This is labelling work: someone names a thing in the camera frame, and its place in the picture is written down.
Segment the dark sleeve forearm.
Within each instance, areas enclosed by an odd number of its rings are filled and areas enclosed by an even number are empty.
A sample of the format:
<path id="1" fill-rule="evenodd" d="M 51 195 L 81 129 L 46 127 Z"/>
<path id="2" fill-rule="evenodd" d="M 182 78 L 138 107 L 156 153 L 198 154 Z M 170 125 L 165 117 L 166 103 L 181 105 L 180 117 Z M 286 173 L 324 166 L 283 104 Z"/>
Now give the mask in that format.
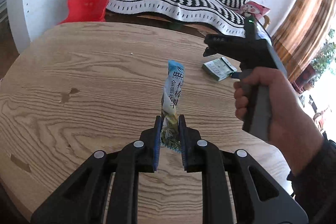
<path id="1" fill-rule="evenodd" d="M 335 165 L 335 142 L 324 133 L 317 155 L 300 174 L 287 177 L 309 223 L 335 223 Z"/>

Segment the right hand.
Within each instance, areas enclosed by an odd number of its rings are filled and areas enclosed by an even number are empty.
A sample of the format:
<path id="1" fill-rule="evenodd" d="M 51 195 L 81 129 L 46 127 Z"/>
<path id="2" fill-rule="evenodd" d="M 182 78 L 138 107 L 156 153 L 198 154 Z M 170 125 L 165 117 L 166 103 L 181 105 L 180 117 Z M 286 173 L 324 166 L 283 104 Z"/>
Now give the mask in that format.
<path id="1" fill-rule="evenodd" d="M 243 84 L 261 84 L 269 88 L 272 106 L 269 144 L 281 151 L 292 174 L 300 174 L 321 149 L 323 136 L 313 120 L 302 110 L 290 82 L 281 71 L 265 67 L 256 67 L 248 77 L 235 82 L 235 115 L 241 121 L 248 105 Z"/>

